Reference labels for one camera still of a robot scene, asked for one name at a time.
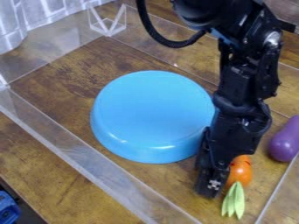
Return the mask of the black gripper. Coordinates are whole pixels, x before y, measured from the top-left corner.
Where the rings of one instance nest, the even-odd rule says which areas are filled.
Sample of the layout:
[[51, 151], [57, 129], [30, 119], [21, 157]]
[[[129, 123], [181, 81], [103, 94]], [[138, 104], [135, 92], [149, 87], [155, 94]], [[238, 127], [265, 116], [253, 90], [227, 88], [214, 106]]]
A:
[[253, 155], [261, 137], [270, 129], [273, 118], [262, 99], [234, 105], [231, 100], [215, 94], [217, 107], [210, 127], [203, 131], [195, 159], [199, 171], [195, 192], [206, 198], [217, 198], [230, 175], [230, 163], [239, 155]]

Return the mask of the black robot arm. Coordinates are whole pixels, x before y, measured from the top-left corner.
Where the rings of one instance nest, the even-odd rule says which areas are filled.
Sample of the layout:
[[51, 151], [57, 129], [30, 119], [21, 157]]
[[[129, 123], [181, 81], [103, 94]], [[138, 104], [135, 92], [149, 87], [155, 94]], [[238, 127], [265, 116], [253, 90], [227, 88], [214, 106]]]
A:
[[281, 21], [258, 0], [173, 0], [182, 21], [219, 39], [219, 88], [213, 95], [215, 114], [203, 131], [195, 167], [198, 194], [215, 198], [230, 176], [230, 163], [255, 153], [271, 127], [265, 99], [281, 85], [278, 61]]

